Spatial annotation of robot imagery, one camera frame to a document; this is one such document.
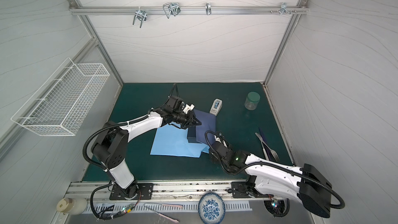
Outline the dark navy gift box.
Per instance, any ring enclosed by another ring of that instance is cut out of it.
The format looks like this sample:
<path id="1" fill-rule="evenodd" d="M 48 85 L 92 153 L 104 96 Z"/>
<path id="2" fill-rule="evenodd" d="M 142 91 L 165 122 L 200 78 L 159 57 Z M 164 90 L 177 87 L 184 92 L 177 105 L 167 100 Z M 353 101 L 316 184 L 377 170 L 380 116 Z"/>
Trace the dark navy gift box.
<path id="1" fill-rule="evenodd" d="M 189 127 L 187 132 L 187 140 L 189 143 L 198 144 L 197 140 L 197 129 L 196 127 Z"/>

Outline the light blue wrapping paper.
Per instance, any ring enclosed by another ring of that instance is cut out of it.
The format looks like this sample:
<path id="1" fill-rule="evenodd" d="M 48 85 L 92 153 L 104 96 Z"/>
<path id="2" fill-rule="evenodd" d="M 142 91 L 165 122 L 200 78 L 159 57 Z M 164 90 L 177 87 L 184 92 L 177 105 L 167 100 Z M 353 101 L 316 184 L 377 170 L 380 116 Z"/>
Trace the light blue wrapping paper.
<path id="1" fill-rule="evenodd" d="M 188 142 L 188 129 L 165 125 L 157 129 L 150 154 L 199 158 L 202 153 L 208 153 L 209 146 L 205 140 L 205 132 L 216 131 L 216 116 L 198 110 L 194 112 L 198 120 L 202 122 L 202 125 L 196 126 L 198 144 Z"/>

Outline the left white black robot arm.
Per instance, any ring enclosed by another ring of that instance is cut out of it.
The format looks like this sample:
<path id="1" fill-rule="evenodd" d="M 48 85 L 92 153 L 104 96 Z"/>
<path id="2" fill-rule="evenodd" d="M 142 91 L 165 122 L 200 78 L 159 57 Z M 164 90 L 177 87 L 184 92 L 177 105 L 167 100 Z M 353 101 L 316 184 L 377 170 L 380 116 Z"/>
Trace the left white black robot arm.
<path id="1" fill-rule="evenodd" d="M 165 125 L 185 130 L 201 124 L 194 113 L 194 105 L 186 103 L 179 96 L 177 85 L 173 84 L 163 105 L 133 120 L 119 123 L 109 121 L 89 136 L 83 146 L 83 158 L 106 172 L 122 195 L 131 199 L 136 196 L 138 185 L 125 161 L 129 142 Z"/>

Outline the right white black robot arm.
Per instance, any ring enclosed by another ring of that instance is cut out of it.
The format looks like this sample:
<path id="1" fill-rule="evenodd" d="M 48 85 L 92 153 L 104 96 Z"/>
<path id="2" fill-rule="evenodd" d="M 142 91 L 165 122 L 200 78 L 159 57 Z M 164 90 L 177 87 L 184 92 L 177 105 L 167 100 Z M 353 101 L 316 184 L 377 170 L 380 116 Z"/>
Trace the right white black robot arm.
<path id="1" fill-rule="evenodd" d="M 287 166 L 262 159 L 244 150 L 234 151 L 221 133 L 206 131 L 209 153 L 229 175 L 244 173 L 246 194 L 253 198 L 273 195 L 302 203 L 310 213 L 329 218 L 331 209 L 343 209 L 343 198 L 332 184 L 310 164 Z"/>

